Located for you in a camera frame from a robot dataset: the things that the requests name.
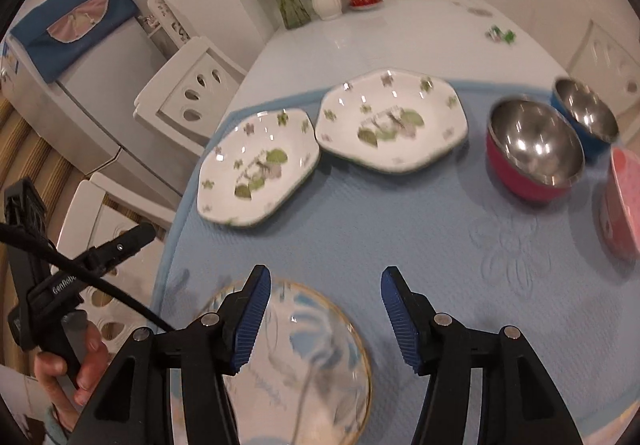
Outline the gold rimmed blue plate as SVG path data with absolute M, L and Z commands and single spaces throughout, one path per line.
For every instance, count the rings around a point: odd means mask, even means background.
M 224 386 L 243 444 L 355 444 L 372 401 L 355 327 L 319 292 L 285 279 L 272 282 L 250 361 Z

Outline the pink cartoon bowl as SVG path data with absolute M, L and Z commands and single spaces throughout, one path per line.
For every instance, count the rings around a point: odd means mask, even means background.
M 612 146 L 600 207 L 601 233 L 608 249 L 629 262 L 639 260 L 639 208 L 639 156 Z

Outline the red steel bowl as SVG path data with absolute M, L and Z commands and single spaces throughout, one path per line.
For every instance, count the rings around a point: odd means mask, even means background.
M 555 108 L 526 95 L 506 96 L 491 106 L 486 150 L 501 183 L 533 204 L 568 194 L 585 170 L 574 128 Z

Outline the floral octagonal plate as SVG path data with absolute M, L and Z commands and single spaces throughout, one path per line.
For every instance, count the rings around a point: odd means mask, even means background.
M 204 159 L 198 214 L 218 225 L 254 226 L 304 184 L 319 159 L 314 126 L 302 109 L 249 116 Z
M 381 69 L 324 94 L 314 135 L 322 150 L 372 170 L 406 174 L 463 143 L 468 119 L 447 81 Z

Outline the blue steel bowl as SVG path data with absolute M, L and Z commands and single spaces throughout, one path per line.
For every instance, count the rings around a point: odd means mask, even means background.
M 587 161 L 598 160 L 618 140 L 620 128 L 612 110 L 587 84 L 556 78 L 550 103 L 576 131 Z

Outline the white chair near left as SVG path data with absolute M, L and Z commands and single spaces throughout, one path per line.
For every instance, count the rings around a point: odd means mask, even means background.
M 101 173 L 80 182 L 66 213 L 56 248 L 66 257 L 78 257 L 88 249 L 110 247 L 87 265 L 103 278 L 145 307 L 151 306 L 152 292 L 164 235 L 175 219 L 175 211 L 128 190 Z M 127 231 L 150 223 L 156 236 L 138 252 L 129 243 L 119 243 Z M 116 354 L 130 333 L 146 324 L 146 319 L 111 295 L 87 286 L 80 291 L 79 309 L 98 327 L 108 352 Z

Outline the white chair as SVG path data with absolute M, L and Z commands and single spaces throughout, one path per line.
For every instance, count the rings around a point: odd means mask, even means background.
M 103 278 L 145 307 L 151 306 L 152 292 L 164 235 L 175 219 L 175 211 L 128 190 L 101 173 L 80 182 L 66 213 L 56 248 L 66 257 L 78 257 L 88 249 L 110 247 L 87 265 Z M 150 223 L 156 236 L 138 252 L 129 243 L 119 243 L 127 231 Z M 146 324 L 146 319 L 111 295 L 87 286 L 80 291 L 79 309 L 98 327 L 108 352 L 116 354 L 130 333 Z
M 200 156 L 246 76 L 206 37 L 194 37 L 145 84 L 134 119 Z
M 639 63 L 593 20 L 567 72 L 608 104 L 624 143 L 639 133 Z

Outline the light blue table mat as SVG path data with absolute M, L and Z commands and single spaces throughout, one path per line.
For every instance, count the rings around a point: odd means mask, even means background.
M 402 360 L 381 300 L 383 269 L 394 265 L 465 326 L 520 328 L 583 435 L 620 417 L 639 397 L 639 268 L 601 238 L 608 159 L 556 202 L 524 204 L 486 159 L 488 110 L 510 88 L 456 88 L 468 138 L 418 172 L 389 176 L 323 154 L 310 179 L 249 229 L 202 219 L 191 180 L 165 241 L 154 311 L 182 327 L 257 264 L 323 293 L 355 325 L 371 360 L 361 442 L 407 444 L 426 382 Z

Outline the grey refrigerator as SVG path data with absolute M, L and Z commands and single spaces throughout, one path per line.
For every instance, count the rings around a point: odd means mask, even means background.
M 103 173 L 130 191 L 176 208 L 196 158 L 134 119 L 134 100 L 167 62 L 138 22 L 139 12 L 47 83 L 11 35 L 30 11 L 6 35 L 6 97 L 86 176 Z

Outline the white chair far left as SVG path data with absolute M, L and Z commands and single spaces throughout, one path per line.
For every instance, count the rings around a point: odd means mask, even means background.
M 200 156 L 246 76 L 206 37 L 194 37 L 145 84 L 134 119 Z

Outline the white chair far right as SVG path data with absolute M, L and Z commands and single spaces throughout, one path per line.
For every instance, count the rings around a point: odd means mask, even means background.
M 593 20 L 567 72 L 608 104 L 624 143 L 639 133 L 639 63 Z

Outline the small green toy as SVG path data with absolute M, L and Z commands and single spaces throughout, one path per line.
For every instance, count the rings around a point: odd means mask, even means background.
M 513 30 L 503 30 L 497 25 L 492 25 L 491 28 L 485 32 L 485 36 L 492 42 L 505 43 L 508 46 L 513 44 L 516 40 L 516 33 Z

